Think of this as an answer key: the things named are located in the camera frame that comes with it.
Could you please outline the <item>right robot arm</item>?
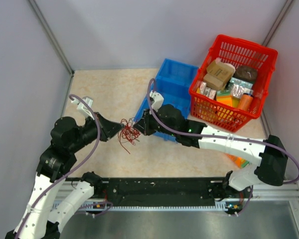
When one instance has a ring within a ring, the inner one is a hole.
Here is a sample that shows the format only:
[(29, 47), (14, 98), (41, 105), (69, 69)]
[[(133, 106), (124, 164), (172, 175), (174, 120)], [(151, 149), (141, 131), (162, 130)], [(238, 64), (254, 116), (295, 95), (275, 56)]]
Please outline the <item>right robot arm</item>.
[(284, 183), (288, 157), (280, 138), (275, 135), (267, 139), (239, 137), (186, 119), (170, 104), (154, 112), (145, 109), (133, 127), (146, 136), (160, 132), (175, 137), (183, 146), (216, 150), (247, 160), (247, 166), (229, 171), (223, 179), (222, 189), (228, 197), (252, 185), (281, 186)]

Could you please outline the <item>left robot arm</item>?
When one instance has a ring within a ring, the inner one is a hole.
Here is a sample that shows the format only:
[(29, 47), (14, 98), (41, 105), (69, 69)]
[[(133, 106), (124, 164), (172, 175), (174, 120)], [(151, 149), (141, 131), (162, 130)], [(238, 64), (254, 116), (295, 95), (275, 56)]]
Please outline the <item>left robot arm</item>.
[(56, 121), (50, 133), (50, 146), (40, 157), (27, 209), (18, 226), (6, 234), (7, 239), (57, 239), (83, 203), (102, 194), (101, 177), (87, 172), (66, 199), (53, 209), (54, 200), (65, 181), (64, 175), (77, 161), (75, 153), (97, 137), (103, 142), (108, 141), (124, 127), (122, 123), (107, 120), (99, 113), (96, 117), (100, 128), (91, 117), (86, 118), (83, 126), (78, 126), (72, 117)]

